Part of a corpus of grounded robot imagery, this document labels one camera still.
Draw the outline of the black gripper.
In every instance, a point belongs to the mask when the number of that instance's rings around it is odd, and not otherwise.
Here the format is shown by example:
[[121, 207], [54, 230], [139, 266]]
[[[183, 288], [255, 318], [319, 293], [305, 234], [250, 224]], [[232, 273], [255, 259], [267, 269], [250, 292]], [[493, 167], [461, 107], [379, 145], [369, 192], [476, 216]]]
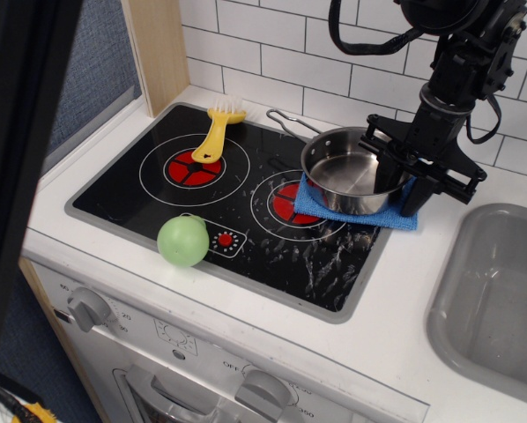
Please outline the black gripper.
[[433, 194], [467, 204], [486, 172], [459, 147], [457, 136], [475, 107], [423, 100], [411, 122], [367, 117], [365, 145], [377, 156], [374, 193], [396, 190], [416, 178], [400, 215], [416, 214]]

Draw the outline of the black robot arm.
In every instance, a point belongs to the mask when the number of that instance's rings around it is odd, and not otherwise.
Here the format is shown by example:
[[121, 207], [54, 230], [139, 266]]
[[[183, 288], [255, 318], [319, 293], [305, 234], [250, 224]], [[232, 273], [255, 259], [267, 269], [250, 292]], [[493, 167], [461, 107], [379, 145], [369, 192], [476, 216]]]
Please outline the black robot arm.
[[512, 76], [511, 60], [526, 24], [524, 1], [403, 1], [411, 23], [408, 39], [438, 36], [433, 74], [419, 92], [411, 122], [370, 115], [362, 144], [377, 156], [376, 193], [414, 176], [401, 215], [410, 217], [433, 194], [467, 204], [486, 172], [458, 146], [460, 130], [471, 128], [477, 100], [501, 114], [494, 95]]

